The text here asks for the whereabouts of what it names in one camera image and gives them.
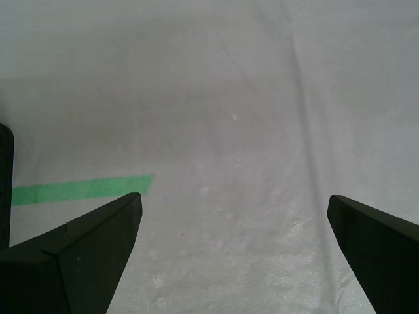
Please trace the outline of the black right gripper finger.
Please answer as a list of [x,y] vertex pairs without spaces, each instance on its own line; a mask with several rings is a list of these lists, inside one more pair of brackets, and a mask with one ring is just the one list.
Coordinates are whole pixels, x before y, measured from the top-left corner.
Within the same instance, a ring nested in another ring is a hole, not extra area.
[[1,312],[106,313],[141,217],[133,192],[2,250]]
[[418,225],[341,195],[327,218],[376,313],[418,312]]

